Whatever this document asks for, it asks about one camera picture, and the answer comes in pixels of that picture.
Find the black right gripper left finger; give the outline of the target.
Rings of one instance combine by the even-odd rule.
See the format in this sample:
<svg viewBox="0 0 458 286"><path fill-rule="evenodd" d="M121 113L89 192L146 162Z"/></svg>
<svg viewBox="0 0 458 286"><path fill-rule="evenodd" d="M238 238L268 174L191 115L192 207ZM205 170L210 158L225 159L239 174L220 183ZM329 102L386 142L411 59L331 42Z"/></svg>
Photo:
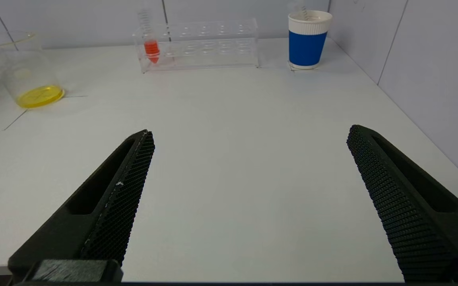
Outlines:
<svg viewBox="0 0 458 286"><path fill-rule="evenodd" d="M146 129L126 138L11 255L12 283L120 282L154 150Z"/></svg>

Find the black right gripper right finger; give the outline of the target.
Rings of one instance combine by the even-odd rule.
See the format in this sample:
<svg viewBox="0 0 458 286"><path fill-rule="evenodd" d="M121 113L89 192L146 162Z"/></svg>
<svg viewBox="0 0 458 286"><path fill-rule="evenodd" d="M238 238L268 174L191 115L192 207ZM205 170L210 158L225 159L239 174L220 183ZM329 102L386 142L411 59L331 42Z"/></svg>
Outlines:
<svg viewBox="0 0 458 286"><path fill-rule="evenodd" d="M458 284L458 198L378 132L347 146L407 283Z"/></svg>

